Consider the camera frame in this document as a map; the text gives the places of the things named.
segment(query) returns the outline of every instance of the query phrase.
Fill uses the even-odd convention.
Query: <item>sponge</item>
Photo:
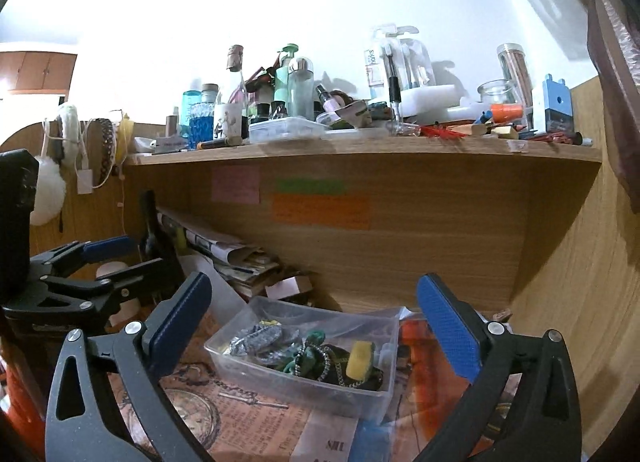
[[[356,341],[347,362],[347,377],[355,381],[365,381],[373,367],[373,354],[376,347],[371,341]]]

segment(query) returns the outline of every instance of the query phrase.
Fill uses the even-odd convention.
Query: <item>clear plastic box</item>
[[[257,144],[271,140],[286,140],[292,138],[320,138],[326,131],[324,124],[307,121],[297,117],[272,119],[271,121],[255,122],[249,125],[249,142]]]
[[[349,351],[357,340],[371,341],[376,347],[374,365],[384,372],[380,391],[346,388],[297,378],[222,353],[239,331],[260,320],[277,320],[283,325],[294,325],[300,328],[302,334],[311,330],[323,330],[326,334],[325,343]],[[227,382],[283,402],[334,415],[363,418],[379,424],[393,396],[398,329],[397,317],[345,314],[256,296],[205,343],[205,348],[209,351],[218,374]]]

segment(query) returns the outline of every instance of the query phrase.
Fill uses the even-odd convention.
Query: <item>wooden shelf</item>
[[[238,160],[246,158],[268,158],[271,156],[304,155],[367,155],[377,153],[457,153],[467,155],[521,156],[556,158],[582,162],[602,162],[602,152],[587,146],[549,144],[527,141],[523,153],[511,151],[507,140],[497,138],[467,137],[460,140],[442,140],[427,137],[389,137],[368,140],[286,140],[264,144],[250,144],[219,150],[151,155],[136,153],[127,158],[126,164],[178,164],[181,162],[207,162]]]

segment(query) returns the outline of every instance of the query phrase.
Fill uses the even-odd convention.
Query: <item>pink curtain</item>
[[[604,94],[607,149],[640,212],[640,32],[621,0],[588,0],[588,48]]]

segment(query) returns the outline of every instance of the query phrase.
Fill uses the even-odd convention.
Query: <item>cabinet door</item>
[[[76,64],[75,54],[50,54],[49,65],[44,77],[45,90],[69,90],[71,76]]]
[[[42,90],[50,58],[49,52],[27,52],[20,67],[15,89]]]
[[[15,90],[26,52],[0,52],[0,89]]]

